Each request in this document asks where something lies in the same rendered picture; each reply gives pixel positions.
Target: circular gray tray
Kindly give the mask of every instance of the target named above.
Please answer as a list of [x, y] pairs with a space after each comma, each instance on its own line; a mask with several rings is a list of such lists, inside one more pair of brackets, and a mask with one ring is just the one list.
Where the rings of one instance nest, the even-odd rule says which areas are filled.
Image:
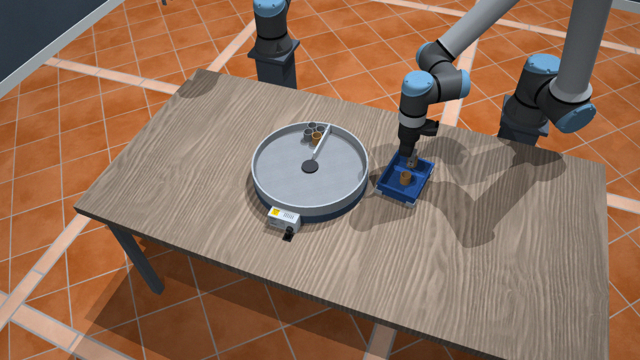
[[332, 124], [316, 158], [318, 170], [305, 173], [302, 163], [316, 148], [304, 141], [307, 124], [288, 125], [267, 136], [253, 154], [251, 172], [256, 192], [269, 205], [321, 217], [359, 199], [367, 185], [369, 158], [358, 138]]

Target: blue box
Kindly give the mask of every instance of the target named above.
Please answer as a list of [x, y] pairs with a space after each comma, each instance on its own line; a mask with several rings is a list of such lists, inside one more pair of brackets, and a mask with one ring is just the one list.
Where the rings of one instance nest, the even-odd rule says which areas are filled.
[[[416, 167], [410, 168], [406, 166], [406, 160], [406, 156], [400, 156], [398, 155], [398, 151], [396, 151], [396, 154], [376, 183], [376, 193], [386, 195], [413, 207], [416, 199], [420, 196], [422, 188], [427, 183], [427, 179], [429, 179], [435, 164], [418, 158]], [[409, 171], [411, 173], [411, 182], [409, 185], [402, 185], [400, 183], [400, 173], [403, 171]]]

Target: brown cup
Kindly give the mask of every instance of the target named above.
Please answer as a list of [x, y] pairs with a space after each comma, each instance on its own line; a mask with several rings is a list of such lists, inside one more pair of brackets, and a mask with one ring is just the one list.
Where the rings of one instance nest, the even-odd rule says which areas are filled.
[[400, 173], [400, 183], [402, 185], [409, 185], [411, 182], [411, 173], [409, 171], [403, 171]]
[[315, 133], [311, 134], [311, 142], [314, 144], [314, 146], [318, 145], [318, 142], [320, 142], [321, 137], [322, 137], [322, 133], [319, 131], [316, 131]]

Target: tiled floor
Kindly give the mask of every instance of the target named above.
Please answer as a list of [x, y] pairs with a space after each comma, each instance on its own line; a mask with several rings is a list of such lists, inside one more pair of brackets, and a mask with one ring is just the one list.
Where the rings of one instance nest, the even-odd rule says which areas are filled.
[[[475, 0], [413, 0], [467, 11]], [[521, 0], [504, 19], [566, 31], [571, 0]], [[253, 19], [249, 0], [125, 2], [56, 57], [181, 85]], [[366, 0], [293, 0], [298, 88], [396, 111], [415, 52], [459, 17]], [[257, 79], [246, 57], [221, 72]], [[604, 40], [640, 47], [640, 15], [612, 10]], [[526, 57], [563, 39], [494, 25], [480, 39], [458, 126], [496, 135]], [[538, 146], [605, 164], [607, 192], [640, 200], [640, 53], [601, 47], [596, 118]], [[0, 99], [0, 291], [9, 294], [76, 215], [80, 198], [170, 95], [43, 65]], [[439, 118], [444, 105], [429, 109]], [[609, 207], [610, 359], [640, 359], [640, 215]], [[134, 359], [362, 359], [374, 324], [140, 240], [166, 291], [151, 293], [91, 220], [26, 305]], [[0, 359], [73, 359], [9, 322]], [[472, 359], [398, 332], [390, 360]]]

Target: white control box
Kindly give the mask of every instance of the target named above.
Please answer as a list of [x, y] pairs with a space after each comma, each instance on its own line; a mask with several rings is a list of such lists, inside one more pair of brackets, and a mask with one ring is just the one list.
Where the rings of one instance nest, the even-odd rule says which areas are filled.
[[300, 228], [300, 214], [271, 207], [269, 210], [269, 225], [275, 226], [279, 229], [286, 230], [287, 226], [293, 228], [293, 233], [297, 233]]

